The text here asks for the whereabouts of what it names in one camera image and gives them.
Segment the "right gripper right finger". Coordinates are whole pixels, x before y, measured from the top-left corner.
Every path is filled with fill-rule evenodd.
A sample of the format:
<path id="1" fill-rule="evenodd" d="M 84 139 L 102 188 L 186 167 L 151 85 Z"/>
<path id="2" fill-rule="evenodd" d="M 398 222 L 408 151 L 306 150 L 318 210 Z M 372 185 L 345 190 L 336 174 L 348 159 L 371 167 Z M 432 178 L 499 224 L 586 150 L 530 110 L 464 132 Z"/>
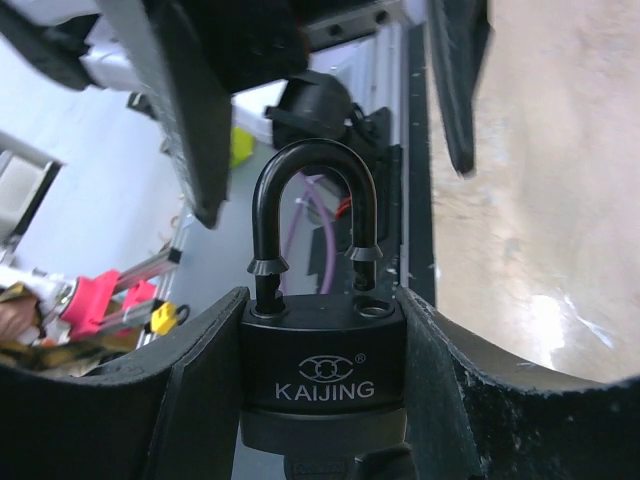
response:
<path id="1" fill-rule="evenodd" d="M 420 479 L 636 479 L 639 380 L 516 356 L 407 288 L 407 441 Z"/>

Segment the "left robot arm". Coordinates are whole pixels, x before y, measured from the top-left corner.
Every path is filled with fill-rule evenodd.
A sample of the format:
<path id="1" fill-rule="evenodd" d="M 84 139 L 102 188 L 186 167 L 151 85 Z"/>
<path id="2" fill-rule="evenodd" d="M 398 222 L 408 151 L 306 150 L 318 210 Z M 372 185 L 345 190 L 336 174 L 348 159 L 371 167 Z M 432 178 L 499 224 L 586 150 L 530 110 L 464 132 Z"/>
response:
<path id="1" fill-rule="evenodd" d="M 69 89 L 144 95 L 169 139 L 196 218 L 217 223 L 231 152 L 232 97 L 284 81 L 266 109 L 276 148 L 340 139 L 355 106 L 312 54 L 406 19 L 429 33 L 454 170 L 475 171 L 473 98 L 492 33 L 486 1 L 5 1 L 1 33 L 37 71 Z"/>

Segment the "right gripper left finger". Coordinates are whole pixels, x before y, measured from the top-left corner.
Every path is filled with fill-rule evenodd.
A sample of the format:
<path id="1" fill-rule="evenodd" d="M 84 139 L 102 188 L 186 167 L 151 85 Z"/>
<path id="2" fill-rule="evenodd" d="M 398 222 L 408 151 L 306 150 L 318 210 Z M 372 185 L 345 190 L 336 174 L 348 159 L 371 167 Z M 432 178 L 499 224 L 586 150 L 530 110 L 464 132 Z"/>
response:
<path id="1" fill-rule="evenodd" d="M 228 479 L 242 403 L 231 290 L 198 317 L 82 377 L 1 370 L 5 479 Z"/>

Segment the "black padlock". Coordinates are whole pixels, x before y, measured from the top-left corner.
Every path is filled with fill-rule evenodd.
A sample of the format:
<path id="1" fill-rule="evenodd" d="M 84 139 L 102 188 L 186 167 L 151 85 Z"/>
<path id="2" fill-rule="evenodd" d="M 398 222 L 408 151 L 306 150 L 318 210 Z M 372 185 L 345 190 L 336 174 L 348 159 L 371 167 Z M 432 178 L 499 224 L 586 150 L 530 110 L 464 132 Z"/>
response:
<path id="1" fill-rule="evenodd" d="M 307 167 L 337 173 L 352 198 L 349 294 L 285 296 L 280 203 Z M 356 457 L 405 436 L 407 322 L 394 300 L 375 297 L 377 196 L 349 147 L 306 139 L 278 151 L 259 176 L 252 205 L 255 297 L 240 324 L 240 430 L 252 449 L 300 458 Z"/>

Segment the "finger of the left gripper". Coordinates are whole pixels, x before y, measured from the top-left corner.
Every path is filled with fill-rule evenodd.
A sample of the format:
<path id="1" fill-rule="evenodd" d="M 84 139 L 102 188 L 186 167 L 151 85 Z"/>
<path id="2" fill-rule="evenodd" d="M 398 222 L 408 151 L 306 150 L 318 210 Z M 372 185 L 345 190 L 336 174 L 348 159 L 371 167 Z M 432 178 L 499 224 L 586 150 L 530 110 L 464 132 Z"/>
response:
<path id="1" fill-rule="evenodd" d="M 154 113 L 186 201 L 213 229 L 227 198 L 231 96 L 205 59 L 179 1 L 100 1 Z"/>
<path id="2" fill-rule="evenodd" d="M 474 98 L 492 34 L 488 0 L 429 0 L 427 31 L 444 136 L 453 169 L 475 173 Z"/>

